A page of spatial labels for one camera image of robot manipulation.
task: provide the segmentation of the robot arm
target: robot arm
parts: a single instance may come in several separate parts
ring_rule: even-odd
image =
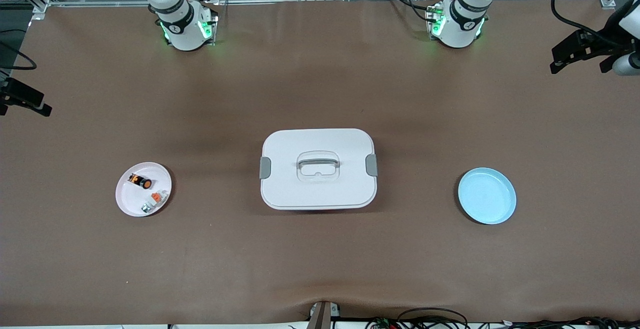
[[[432,37],[453,48],[470,45],[480,34],[487,9],[494,0],[442,0],[428,17]]]
[[[196,0],[147,0],[174,48],[194,51],[215,40],[218,13]]]
[[[640,76],[640,0],[624,3],[597,34],[600,37],[578,29],[554,46],[551,73],[576,61],[607,56],[599,65],[602,73],[613,69],[618,76]]]

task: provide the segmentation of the white food container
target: white food container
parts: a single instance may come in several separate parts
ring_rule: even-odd
[[[360,129],[281,130],[262,146],[260,192],[274,209],[362,208],[377,176],[373,140]]]

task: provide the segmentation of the blue plate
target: blue plate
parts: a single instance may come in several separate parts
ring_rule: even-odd
[[[500,224],[516,210],[516,190],[501,172],[476,167],[460,179],[457,197],[469,217],[482,224]]]

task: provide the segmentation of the small white object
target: small white object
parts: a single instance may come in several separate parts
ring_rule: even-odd
[[[132,173],[151,179],[151,181],[153,181],[151,189],[131,185],[128,179]],[[118,180],[118,185],[116,186],[116,203],[121,211],[131,217],[146,217],[157,212],[167,203],[167,199],[171,195],[171,188],[171,175],[169,175],[169,172],[164,166],[155,162],[138,163],[125,171]],[[154,206],[152,210],[145,213],[142,211],[142,206],[147,203],[150,190],[153,190],[153,193],[166,191],[166,198],[161,204]]]
[[[151,193],[151,195],[146,197],[146,203],[143,204],[149,206],[150,208],[155,208],[164,204],[167,201],[169,194],[166,190],[158,190]]]
[[[262,147],[260,192],[274,209],[362,208],[377,176],[373,140],[360,129],[281,130]]]

